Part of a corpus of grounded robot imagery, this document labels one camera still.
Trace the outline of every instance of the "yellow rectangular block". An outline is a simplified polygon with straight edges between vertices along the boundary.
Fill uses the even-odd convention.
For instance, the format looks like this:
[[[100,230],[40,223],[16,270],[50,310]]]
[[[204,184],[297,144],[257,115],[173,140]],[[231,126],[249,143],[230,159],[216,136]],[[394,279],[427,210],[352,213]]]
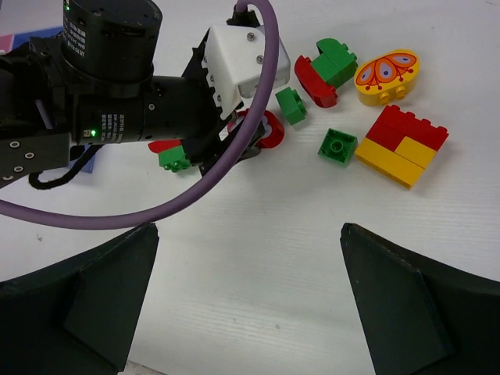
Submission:
[[[367,166],[410,189],[424,168],[365,138],[355,151],[356,157]]]
[[[408,137],[403,138],[395,153],[424,169],[429,166],[436,156],[435,150]]]

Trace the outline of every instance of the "yellow block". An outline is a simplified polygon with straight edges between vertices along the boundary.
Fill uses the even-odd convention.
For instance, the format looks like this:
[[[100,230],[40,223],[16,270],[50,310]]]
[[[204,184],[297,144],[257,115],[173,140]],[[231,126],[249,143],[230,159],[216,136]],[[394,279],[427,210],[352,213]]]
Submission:
[[[413,187],[424,171],[421,166],[417,166],[367,138],[361,142],[355,154],[361,162],[408,189]]]
[[[432,159],[436,156],[435,150],[408,137],[403,138],[395,152],[424,169],[429,166]]]
[[[361,65],[354,76],[358,99],[365,105],[387,105],[403,99],[416,85],[420,59],[415,52],[397,49]]]

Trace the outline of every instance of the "red and yellow block stack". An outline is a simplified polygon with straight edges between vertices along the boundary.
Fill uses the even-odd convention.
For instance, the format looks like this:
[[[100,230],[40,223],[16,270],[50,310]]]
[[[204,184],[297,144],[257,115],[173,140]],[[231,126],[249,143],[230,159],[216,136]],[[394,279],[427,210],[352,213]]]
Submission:
[[[448,138],[444,127],[388,105],[359,145],[356,157],[410,189]]]

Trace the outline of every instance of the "green block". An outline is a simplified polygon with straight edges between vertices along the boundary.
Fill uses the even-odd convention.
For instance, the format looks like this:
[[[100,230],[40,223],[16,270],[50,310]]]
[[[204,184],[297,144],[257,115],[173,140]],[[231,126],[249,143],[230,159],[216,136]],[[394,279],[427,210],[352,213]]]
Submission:
[[[160,152],[158,158],[159,166],[174,173],[186,170],[191,166],[191,162],[186,158],[186,153],[182,146]]]
[[[346,44],[327,38],[316,43],[320,54],[324,54],[338,68],[341,73],[342,84],[354,77],[358,69],[357,59],[354,53],[349,52]]]
[[[341,166],[347,166],[357,145],[358,138],[354,135],[329,129],[318,155]]]
[[[296,90],[287,87],[276,93],[276,99],[290,125],[295,125],[305,119],[307,111]]]
[[[339,88],[344,82],[342,81],[341,72],[328,59],[328,56],[322,54],[316,57],[311,66],[320,75],[320,77],[334,88]]]

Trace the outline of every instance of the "white tabletop surface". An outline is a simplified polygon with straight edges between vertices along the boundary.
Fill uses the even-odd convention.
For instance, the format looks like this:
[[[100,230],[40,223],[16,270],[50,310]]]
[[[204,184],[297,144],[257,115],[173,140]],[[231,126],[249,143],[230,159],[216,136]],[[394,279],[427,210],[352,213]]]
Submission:
[[[180,75],[228,0],[158,0],[156,72]],[[62,0],[5,0],[0,34],[61,24]],[[319,159],[329,127],[363,139],[381,108],[352,83],[333,109],[299,87],[308,119],[274,151],[237,166],[206,198],[158,223],[161,241],[130,359],[169,375],[372,374],[339,244],[354,222],[421,254],[500,280],[500,1],[273,0],[293,61],[337,38],[365,62],[396,48],[422,61],[403,110],[450,138],[407,191],[361,163]],[[277,111],[274,98],[269,109]],[[81,215],[145,209],[198,178],[163,172],[146,145],[107,146],[94,174],[38,193],[25,180],[0,198]],[[0,279],[40,269],[119,231],[85,233],[0,217]]]

